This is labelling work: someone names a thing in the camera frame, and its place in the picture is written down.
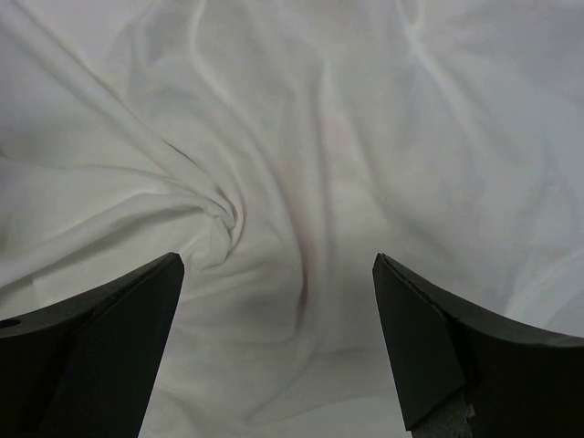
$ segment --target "black plastic part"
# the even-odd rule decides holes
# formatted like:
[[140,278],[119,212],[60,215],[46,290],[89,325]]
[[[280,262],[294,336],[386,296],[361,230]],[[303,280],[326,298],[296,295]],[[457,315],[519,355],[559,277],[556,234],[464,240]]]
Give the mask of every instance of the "black plastic part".
[[584,436],[584,339],[504,318],[385,255],[373,273],[414,437]]
[[0,328],[0,436],[138,436],[182,281],[168,254],[11,318]]

